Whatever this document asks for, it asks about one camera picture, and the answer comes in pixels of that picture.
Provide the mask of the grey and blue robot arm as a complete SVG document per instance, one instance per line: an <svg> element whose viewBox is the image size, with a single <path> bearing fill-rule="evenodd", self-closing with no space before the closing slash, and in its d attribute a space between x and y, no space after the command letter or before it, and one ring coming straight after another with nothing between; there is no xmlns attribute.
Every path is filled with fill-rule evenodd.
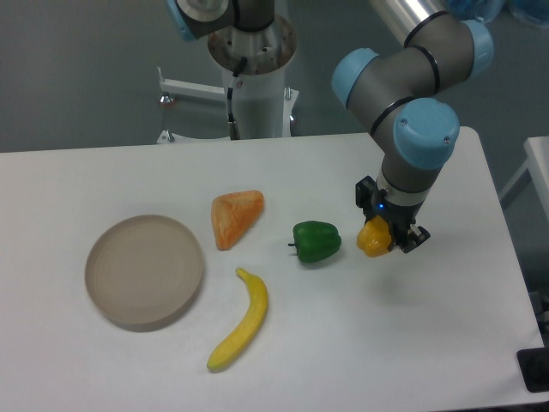
<svg viewBox="0 0 549 412"><path fill-rule="evenodd" d="M231 139L281 136L284 71L297 40L274 3L170 1L167 8L180 36L206 38L222 69ZM379 174L355 186L365 216L357 245L369 257L410 252L428 240L416 215L460 132L455 112L436 94L485 70L494 53L483 24L458 21L437 1L376 1L373 8L401 50L386 58L352 51L331 80L384 154Z"/></svg>

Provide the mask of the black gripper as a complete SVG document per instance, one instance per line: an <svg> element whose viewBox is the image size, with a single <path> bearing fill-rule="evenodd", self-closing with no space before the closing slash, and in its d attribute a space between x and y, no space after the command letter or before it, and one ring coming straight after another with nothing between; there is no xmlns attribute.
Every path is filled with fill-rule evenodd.
<svg viewBox="0 0 549 412"><path fill-rule="evenodd" d="M376 237L400 237L398 246L409 253L425 243L431 234L416 222L425 193L406 193L393 187L378 188L371 176L355 185L355 203L365 218L371 218Z"/></svg>

